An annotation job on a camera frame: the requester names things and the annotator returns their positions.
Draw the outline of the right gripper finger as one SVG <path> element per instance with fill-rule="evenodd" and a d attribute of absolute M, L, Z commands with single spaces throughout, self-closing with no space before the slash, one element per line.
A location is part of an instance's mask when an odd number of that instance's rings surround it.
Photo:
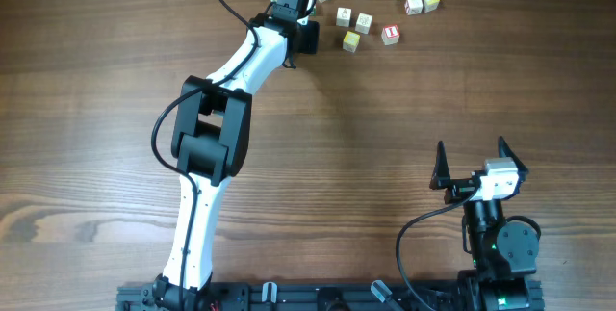
<path fill-rule="evenodd" d="M 517 157 L 517 155 L 511 150 L 509 145 L 503 136 L 499 136 L 498 139 L 498 152 L 501 158 L 511 158 L 520 176 L 528 176 L 528 168 L 526 165 Z"/>
<path fill-rule="evenodd" d="M 432 181 L 450 181 L 449 165 L 444 143 L 438 141 L 435 166 L 431 177 Z"/>

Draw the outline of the yellow ladybug block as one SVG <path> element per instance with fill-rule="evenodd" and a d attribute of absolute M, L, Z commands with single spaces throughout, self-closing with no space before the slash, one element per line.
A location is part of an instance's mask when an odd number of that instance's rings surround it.
<path fill-rule="evenodd" d="M 355 53 L 359 45 L 361 36 L 351 31 L 347 31 L 343 38 L 343 49 Z"/>

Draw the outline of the red I block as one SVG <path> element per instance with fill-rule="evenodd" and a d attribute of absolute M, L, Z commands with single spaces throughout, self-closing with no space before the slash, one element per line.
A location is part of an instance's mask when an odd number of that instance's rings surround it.
<path fill-rule="evenodd" d="M 397 25 L 388 25 L 382 29 L 381 38 L 385 45 L 398 43 L 400 31 Z"/>

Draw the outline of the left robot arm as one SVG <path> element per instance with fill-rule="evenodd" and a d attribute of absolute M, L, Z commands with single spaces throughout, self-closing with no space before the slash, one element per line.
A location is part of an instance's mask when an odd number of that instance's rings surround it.
<path fill-rule="evenodd" d="M 244 164 L 252 99 L 278 67 L 293 67 L 296 54 L 314 54 L 320 25 L 309 16 L 317 0 L 275 0 L 245 23 L 240 48 L 206 78 L 191 76 L 180 96 L 159 115 L 155 145 L 169 113 L 176 119 L 171 138 L 181 200 L 167 264 L 152 286 L 154 304 L 166 310 L 217 310 L 209 285 L 213 243 L 225 191 Z"/>

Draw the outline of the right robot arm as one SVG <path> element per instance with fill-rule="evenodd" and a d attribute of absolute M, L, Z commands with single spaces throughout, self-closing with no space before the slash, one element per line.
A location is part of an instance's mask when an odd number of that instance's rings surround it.
<path fill-rule="evenodd" d="M 446 192 L 447 205 L 463 207 L 463 249 L 474 267 L 458 274 L 460 306 L 465 310 L 543 310 L 536 273 L 541 229 L 525 216 L 506 216 L 502 204 L 519 193 L 528 168 L 504 138 L 499 156 L 464 179 L 450 176 L 443 143 L 437 144 L 429 187 Z"/>

